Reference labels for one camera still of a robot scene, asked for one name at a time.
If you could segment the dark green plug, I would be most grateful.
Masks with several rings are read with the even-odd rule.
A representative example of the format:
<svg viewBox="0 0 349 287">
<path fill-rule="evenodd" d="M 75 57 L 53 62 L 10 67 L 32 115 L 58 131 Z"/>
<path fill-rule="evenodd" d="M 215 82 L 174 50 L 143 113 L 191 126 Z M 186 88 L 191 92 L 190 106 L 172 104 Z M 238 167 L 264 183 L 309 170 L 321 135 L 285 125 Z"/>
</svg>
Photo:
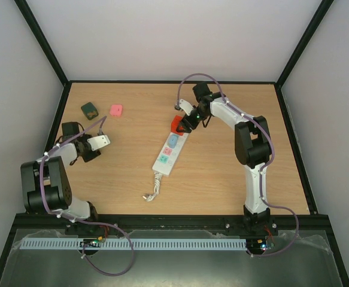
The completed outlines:
<svg viewBox="0 0 349 287">
<path fill-rule="evenodd" d="M 99 115 L 98 110 L 92 102 L 87 102 L 81 106 L 81 111 L 88 120 L 92 120 Z"/>
</svg>

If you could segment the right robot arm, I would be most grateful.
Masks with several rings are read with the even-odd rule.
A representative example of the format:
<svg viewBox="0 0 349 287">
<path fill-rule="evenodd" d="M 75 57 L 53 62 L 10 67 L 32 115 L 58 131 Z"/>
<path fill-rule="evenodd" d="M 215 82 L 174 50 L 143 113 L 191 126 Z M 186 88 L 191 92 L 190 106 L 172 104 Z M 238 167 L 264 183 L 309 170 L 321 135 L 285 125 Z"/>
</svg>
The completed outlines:
<svg viewBox="0 0 349 287">
<path fill-rule="evenodd" d="M 185 115 L 176 131 L 191 133 L 199 123 L 206 127 L 211 117 L 219 118 L 234 131 L 235 156 L 245 167 L 243 226 L 247 233 L 257 234 L 271 219 L 266 198 L 266 170 L 273 160 L 274 145 L 267 120 L 240 110 L 221 90 L 213 93 L 205 82 L 196 84 L 193 94 L 197 105 L 177 99 L 175 109 L 184 111 Z"/>
</svg>

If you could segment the blue plug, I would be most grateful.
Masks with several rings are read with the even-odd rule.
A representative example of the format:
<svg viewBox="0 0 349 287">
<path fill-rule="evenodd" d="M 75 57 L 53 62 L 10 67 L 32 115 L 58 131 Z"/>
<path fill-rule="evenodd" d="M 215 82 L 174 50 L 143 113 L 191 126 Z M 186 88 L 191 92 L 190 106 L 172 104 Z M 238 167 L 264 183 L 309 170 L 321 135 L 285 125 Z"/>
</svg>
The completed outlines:
<svg viewBox="0 0 349 287">
<path fill-rule="evenodd" d="M 177 135 L 177 134 L 170 135 L 170 137 L 168 139 L 168 146 L 171 149 L 174 149 L 175 146 L 177 145 L 178 139 L 179 139 L 179 135 Z"/>
</svg>

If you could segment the white power strip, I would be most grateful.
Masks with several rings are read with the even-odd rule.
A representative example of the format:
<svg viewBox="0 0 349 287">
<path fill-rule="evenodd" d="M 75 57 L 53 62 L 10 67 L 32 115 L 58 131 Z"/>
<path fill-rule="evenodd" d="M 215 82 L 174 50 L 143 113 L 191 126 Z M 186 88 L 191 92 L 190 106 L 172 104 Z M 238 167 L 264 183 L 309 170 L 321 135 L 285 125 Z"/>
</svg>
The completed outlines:
<svg viewBox="0 0 349 287">
<path fill-rule="evenodd" d="M 157 156 L 156 161 L 153 164 L 152 170 L 156 173 L 160 173 L 163 176 L 169 176 L 177 159 L 180 155 L 181 150 L 183 149 L 184 144 L 186 143 L 188 134 L 183 136 L 179 136 L 177 145 L 174 149 L 171 149 L 168 146 L 168 139 L 170 135 L 174 133 L 170 133 L 168 138 L 166 139 L 162 149 L 160 150 L 159 155 Z"/>
</svg>

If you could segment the red cube adapter plug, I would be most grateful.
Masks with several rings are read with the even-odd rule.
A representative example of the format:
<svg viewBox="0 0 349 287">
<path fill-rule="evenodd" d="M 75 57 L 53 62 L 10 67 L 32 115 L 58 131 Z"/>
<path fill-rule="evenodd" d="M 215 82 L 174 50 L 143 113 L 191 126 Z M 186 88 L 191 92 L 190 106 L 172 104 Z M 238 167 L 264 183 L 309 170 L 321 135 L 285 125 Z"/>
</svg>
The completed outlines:
<svg viewBox="0 0 349 287">
<path fill-rule="evenodd" d="M 171 122 L 171 132 L 176 135 L 183 136 L 192 132 L 191 128 L 184 123 L 186 116 L 176 115 Z"/>
</svg>

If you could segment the pink folding socket plug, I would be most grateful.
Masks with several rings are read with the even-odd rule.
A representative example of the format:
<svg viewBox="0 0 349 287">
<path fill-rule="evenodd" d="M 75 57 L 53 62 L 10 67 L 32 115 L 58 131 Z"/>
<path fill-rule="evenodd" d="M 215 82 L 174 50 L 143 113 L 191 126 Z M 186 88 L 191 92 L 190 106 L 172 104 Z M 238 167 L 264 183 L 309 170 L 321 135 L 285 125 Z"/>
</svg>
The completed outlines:
<svg viewBox="0 0 349 287">
<path fill-rule="evenodd" d="M 121 117 L 123 112 L 123 105 L 121 104 L 113 104 L 111 105 L 109 114 L 112 117 Z"/>
</svg>

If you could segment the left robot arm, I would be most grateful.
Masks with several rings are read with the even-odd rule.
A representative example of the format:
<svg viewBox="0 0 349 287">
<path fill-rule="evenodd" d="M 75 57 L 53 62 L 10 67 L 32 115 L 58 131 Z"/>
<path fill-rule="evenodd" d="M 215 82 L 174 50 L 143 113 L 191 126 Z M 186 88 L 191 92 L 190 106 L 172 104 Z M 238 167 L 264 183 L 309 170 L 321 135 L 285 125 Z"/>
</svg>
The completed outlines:
<svg viewBox="0 0 349 287">
<path fill-rule="evenodd" d="M 85 163 L 99 157 L 89 142 L 96 140 L 83 133 L 67 145 L 58 148 L 46 159 L 23 163 L 20 166 L 23 203 L 27 213 L 52 214 L 58 218 L 67 217 L 71 222 L 77 219 L 95 222 L 98 213 L 89 201 L 73 196 L 66 168 L 81 158 Z"/>
</svg>

